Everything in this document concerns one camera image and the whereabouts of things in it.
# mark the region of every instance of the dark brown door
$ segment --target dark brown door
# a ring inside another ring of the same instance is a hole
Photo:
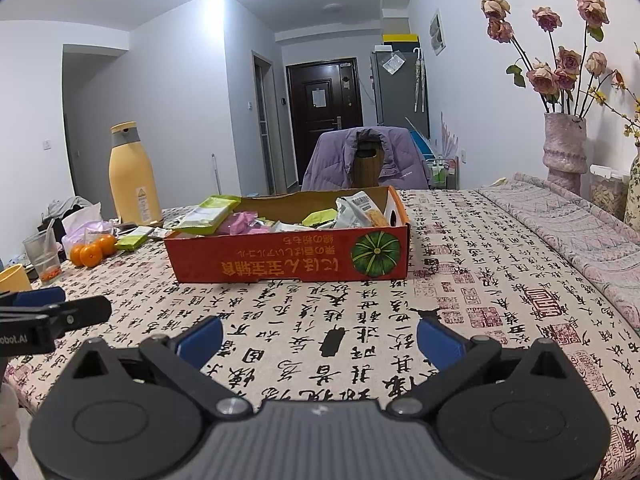
[[[287,66],[293,141],[302,184],[318,142],[332,130],[362,126],[355,58]]]

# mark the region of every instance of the calligraphy print tablecloth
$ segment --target calligraphy print tablecloth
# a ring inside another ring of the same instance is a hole
[[[436,373],[416,348],[415,329],[421,310],[437,308],[465,336],[487,334],[514,347],[540,336],[557,341],[611,424],[598,477],[634,476],[640,338],[625,319],[532,231],[479,193],[401,196],[412,221],[407,280],[181,285],[161,242],[91,270],[65,264],[56,284],[69,298],[106,295],[110,321],[66,335],[52,354],[12,360],[6,380],[33,411],[85,339],[133,346],[215,314],[223,319],[225,342],[202,371],[254,406],[265,398],[377,398],[384,406]]]

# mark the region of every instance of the red cardboard box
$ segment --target red cardboard box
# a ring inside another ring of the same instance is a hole
[[[235,211],[294,224],[315,211],[335,208],[335,199],[361,189],[306,191],[243,198]],[[181,283],[250,283],[298,279],[303,282],[401,280],[407,276],[409,219],[393,187],[362,189],[392,227],[316,230],[164,240]]]

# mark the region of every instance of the pumpkin illustration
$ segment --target pumpkin illustration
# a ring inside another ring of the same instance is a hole
[[[390,273],[400,261],[400,242],[390,233],[377,231],[358,238],[351,249],[356,270],[370,278]]]

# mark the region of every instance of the floral vase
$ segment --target floral vase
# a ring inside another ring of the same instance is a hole
[[[636,143],[638,154],[631,163],[629,190],[626,195],[625,224],[640,232],[640,144]]]
[[[587,123],[584,118],[545,114],[545,156],[542,163],[549,168],[547,179],[576,195],[580,195],[580,176],[587,172],[586,140]]]

